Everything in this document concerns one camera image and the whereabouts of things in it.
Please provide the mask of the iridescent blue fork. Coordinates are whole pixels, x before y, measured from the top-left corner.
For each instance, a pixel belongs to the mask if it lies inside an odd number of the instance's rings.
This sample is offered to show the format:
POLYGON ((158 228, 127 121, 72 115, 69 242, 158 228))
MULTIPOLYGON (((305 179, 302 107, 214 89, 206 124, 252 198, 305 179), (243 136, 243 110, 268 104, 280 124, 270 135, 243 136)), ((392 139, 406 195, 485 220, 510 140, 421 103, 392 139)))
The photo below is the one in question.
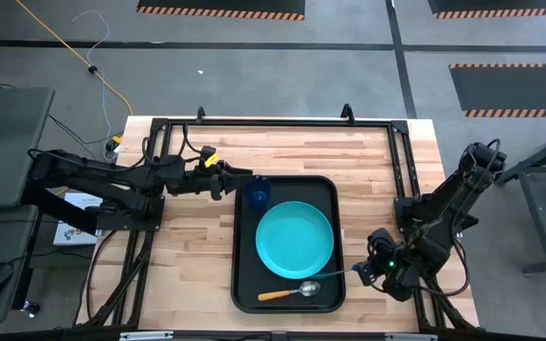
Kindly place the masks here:
POLYGON ((356 265, 352 266, 351 268, 348 268, 348 269, 342 269, 342 270, 338 270, 338 271, 335 271, 335 272, 331 272, 331 273, 320 273, 320 274, 315 274, 313 275, 312 279, 323 279, 323 278, 329 278, 329 277, 335 277, 335 276, 339 276, 339 275, 342 275, 342 274, 345 274, 345 273, 348 273, 348 272, 357 272, 358 271, 358 268, 356 265))

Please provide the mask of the teal plastic plate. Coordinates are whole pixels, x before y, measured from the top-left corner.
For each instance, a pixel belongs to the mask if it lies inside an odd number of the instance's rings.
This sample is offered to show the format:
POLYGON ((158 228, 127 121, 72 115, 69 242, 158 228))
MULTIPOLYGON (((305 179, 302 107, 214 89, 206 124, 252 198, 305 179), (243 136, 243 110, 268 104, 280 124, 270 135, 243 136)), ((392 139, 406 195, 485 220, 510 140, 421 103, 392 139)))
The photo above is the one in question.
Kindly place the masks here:
POLYGON ((265 213, 256 229, 255 246, 260 260, 273 274, 303 279, 326 266, 335 238, 331 223, 319 209, 290 201, 265 213))

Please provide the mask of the metal spoon with wooden handle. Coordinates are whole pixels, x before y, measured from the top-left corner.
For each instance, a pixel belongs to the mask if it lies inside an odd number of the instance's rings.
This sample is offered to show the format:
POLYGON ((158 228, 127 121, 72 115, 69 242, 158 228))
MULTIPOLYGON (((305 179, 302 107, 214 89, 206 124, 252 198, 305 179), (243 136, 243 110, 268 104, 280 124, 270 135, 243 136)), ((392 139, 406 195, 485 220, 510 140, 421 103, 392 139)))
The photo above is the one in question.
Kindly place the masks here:
POLYGON ((320 284, 316 281, 305 281, 296 289, 281 290, 276 292, 261 293, 257 299, 261 302, 298 294, 301 296, 315 296, 320 290, 320 284))

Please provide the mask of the black mat two striped edges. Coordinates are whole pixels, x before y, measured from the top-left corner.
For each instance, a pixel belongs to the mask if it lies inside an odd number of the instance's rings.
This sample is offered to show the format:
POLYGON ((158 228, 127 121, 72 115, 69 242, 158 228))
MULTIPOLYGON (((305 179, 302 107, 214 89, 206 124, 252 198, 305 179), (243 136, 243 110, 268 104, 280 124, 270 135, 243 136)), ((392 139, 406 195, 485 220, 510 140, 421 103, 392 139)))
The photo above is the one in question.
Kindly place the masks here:
POLYGON ((453 63, 449 71, 466 117, 546 117, 546 63, 453 63))

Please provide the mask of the blue translucent cup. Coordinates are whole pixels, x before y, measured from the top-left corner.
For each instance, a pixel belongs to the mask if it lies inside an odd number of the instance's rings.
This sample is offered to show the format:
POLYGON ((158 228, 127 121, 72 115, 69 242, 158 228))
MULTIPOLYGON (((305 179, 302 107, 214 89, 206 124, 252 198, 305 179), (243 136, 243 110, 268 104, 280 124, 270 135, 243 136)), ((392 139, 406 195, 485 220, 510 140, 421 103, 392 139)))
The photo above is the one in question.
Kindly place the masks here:
POLYGON ((244 196, 248 206, 256 211, 265 211, 268 206, 271 185, 269 179, 255 175, 253 179, 244 186, 244 196))

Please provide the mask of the wide black mat striped edge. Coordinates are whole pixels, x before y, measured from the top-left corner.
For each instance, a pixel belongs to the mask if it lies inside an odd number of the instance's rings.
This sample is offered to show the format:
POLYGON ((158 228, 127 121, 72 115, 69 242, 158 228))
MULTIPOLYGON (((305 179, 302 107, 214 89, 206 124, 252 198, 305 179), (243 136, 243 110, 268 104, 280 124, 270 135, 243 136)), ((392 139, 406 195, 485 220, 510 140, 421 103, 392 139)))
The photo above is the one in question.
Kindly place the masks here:
POLYGON ((302 21, 305 15, 305 0, 138 0, 136 12, 302 21))

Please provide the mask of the silver metal bracket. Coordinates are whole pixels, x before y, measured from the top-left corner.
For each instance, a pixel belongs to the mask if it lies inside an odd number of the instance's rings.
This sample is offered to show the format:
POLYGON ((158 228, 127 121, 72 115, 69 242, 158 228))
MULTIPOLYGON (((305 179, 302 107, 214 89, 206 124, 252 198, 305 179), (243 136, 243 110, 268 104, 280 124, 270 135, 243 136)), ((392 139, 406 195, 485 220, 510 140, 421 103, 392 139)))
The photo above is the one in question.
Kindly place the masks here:
POLYGON ((123 332, 118 341, 173 341, 173 331, 123 332))
POLYGON ((434 334, 423 333, 405 333, 405 332, 387 332, 385 341, 439 341, 438 336, 434 334))

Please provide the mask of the white printed box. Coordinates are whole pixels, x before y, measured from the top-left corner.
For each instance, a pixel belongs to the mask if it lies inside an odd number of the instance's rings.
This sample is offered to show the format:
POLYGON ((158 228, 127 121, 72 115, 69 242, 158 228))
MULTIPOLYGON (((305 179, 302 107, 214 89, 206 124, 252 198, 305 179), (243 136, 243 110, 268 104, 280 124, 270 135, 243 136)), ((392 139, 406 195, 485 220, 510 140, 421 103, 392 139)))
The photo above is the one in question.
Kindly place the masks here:
MULTIPOLYGON (((99 206, 102 199, 86 193, 67 192, 64 199, 71 205, 81 209, 89 206, 99 206)), ((57 246, 88 245, 95 244, 102 231, 97 229, 95 234, 89 234, 73 227, 63 221, 59 221, 54 235, 53 244, 57 246)))

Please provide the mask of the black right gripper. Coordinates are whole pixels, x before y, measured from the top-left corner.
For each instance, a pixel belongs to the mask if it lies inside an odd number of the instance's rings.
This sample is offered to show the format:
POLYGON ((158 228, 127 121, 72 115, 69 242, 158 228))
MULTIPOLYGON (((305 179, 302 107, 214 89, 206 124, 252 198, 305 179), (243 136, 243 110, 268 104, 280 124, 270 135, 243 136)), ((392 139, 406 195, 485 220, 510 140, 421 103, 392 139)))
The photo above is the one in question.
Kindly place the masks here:
POLYGON ((387 229, 379 228, 368 237, 368 252, 368 261, 354 265, 362 283, 372 284, 383 277, 379 286, 383 293, 397 301, 411 298, 415 288, 415 267, 404 244, 396 243, 387 229))

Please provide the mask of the dark grey desk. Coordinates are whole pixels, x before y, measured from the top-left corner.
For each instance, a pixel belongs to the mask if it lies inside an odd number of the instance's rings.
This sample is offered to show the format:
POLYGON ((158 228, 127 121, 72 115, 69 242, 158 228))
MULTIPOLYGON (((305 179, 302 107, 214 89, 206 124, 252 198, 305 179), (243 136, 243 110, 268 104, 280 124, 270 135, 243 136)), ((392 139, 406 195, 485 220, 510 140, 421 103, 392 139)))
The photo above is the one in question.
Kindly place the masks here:
POLYGON ((16 288, 41 214, 23 206, 31 158, 38 147, 54 99, 46 87, 0 89, 0 262, 13 267, 13 275, 0 295, 0 323, 15 305, 16 288))

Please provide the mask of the black aluminium table frame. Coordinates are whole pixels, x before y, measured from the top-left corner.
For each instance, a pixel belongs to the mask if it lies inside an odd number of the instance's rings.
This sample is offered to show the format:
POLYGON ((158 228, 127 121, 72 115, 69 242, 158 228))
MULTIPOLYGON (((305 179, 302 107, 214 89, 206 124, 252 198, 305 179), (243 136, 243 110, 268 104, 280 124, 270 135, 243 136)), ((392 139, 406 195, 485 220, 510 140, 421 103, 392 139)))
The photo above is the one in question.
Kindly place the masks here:
MULTIPOLYGON (((367 236, 395 230, 393 201, 413 188, 435 189, 445 178, 428 119, 322 125, 297 119, 226 119, 193 126, 190 141, 214 146, 229 164, 260 174, 323 175, 337 187, 342 254, 366 255, 367 236)), ((232 301, 234 199, 207 194, 168 197, 155 234, 137 325, 142 330, 287 332, 414 332, 414 302, 398 302, 345 278, 342 305, 327 314, 248 314, 232 301)))

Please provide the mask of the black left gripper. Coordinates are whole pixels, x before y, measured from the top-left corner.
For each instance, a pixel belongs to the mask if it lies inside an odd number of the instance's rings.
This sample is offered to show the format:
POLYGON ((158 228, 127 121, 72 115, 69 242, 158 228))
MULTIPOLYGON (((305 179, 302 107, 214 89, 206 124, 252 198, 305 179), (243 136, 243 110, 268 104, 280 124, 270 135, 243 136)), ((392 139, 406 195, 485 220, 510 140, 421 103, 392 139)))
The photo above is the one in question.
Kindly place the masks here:
POLYGON ((166 182, 166 190, 171 195, 199 194, 208 191, 212 199, 221 199, 224 189, 223 170, 232 175, 225 180, 225 189, 241 188, 253 180, 253 171, 249 169, 234 168, 225 161, 218 161, 209 168, 185 171, 177 179, 166 182))

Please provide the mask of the black plastic tray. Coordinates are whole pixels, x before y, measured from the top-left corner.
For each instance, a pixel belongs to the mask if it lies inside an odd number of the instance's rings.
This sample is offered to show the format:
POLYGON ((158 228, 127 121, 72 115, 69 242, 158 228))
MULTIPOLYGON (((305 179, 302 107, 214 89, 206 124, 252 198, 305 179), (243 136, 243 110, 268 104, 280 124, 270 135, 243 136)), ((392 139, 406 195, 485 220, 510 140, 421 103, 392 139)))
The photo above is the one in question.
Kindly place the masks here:
POLYGON ((278 204, 299 201, 319 209, 332 225, 335 248, 332 257, 320 273, 344 269, 337 188, 329 178, 320 175, 265 175, 271 190, 265 211, 248 206, 244 189, 235 190, 234 237, 231 266, 231 298, 245 313, 307 314, 330 313, 345 299, 344 274, 323 279, 281 278, 268 270, 260 260, 255 246, 255 234, 265 213, 278 204), (294 294, 269 301, 259 301, 261 293, 296 289, 305 281, 316 281, 320 290, 315 296, 294 294))

